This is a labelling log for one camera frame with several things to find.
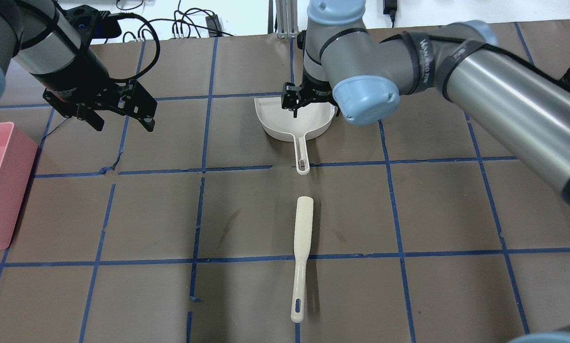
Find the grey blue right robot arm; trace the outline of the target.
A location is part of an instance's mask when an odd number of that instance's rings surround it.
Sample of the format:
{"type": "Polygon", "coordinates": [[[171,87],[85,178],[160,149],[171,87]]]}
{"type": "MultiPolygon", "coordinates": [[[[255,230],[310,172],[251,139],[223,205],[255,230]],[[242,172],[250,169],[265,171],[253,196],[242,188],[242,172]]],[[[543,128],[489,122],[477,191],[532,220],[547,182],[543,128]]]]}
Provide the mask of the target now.
{"type": "Polygon", "coordinates": [[[376,43],[363,0],[312,0],[302,35],[302,84],[285,83],[283,109],[336,106],[366,125],[396,110],[401,96],[435,88],[532,169],[570,206],[570,92],[497,46],[481,21],[402,32],[376,43]]]}

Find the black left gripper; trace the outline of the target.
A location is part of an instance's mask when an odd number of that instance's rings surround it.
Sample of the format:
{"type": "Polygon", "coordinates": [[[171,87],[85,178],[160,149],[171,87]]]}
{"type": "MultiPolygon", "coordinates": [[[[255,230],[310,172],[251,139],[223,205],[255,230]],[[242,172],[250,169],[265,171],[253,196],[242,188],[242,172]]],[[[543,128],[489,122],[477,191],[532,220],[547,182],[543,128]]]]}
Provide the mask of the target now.
{"type": "Polygon", "coordinates": [[[43,85],[43,98],[65,119],[86,121],[102,131],[105,121],[96,111],[112,111],[136,119],[148,132],[154,131],[157,101],[138,80],[112,80],[91,50],[60,70],[44,74],[43,85]]]}

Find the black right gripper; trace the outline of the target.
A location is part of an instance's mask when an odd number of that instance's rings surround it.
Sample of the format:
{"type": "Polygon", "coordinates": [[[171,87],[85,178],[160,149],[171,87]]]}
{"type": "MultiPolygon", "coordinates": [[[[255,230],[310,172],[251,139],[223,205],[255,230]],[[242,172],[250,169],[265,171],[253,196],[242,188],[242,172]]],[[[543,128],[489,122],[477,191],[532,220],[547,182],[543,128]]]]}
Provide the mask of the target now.
{"type": "Polygon", "coordinates": [[[281,93],[281,109],[292,110],[293,118],[297,118],[298,109],[311,103],[329,103],[338,107],[332,94],[332,87],[327,81],[303,79],[302,84],[294,85],[285,82],[281,93]]]}

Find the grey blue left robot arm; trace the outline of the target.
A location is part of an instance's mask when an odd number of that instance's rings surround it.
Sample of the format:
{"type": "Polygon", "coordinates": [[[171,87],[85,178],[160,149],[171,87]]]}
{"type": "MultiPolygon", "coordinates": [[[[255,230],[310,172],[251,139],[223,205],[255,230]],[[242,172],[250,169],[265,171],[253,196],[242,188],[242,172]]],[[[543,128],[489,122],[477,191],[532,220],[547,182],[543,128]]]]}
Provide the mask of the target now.
{"type": "Polygon", "coordinates": [[[54,0],[0,0],[0,100],[11,61],[44,86],[43,99],[65,119],[75,118],[101,131],[98,111],[137,120],[148,132],[155,126],[157,101],[139,79],[156,65],[157,33],[134,12],[111,13],[90,6],[62,9],[54,0]],[[120,20],[145,24],[155,41],[150,64],[126,78],[111,76],[90,49],[93,39],[115,38],[120,20]]]}

